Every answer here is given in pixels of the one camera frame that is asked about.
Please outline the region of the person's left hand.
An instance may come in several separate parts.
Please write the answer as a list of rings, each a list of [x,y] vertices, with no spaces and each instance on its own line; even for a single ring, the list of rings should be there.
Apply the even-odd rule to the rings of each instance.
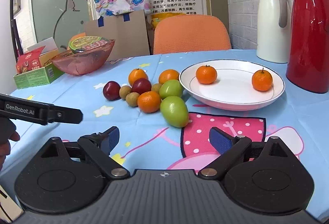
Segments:
[[[6,157],[11,153],[11,145],[9,141],[19,141],[20,135],[16,131],[15,124],[8,118],[1,118],[0,128],[0,169],[2,169]]]

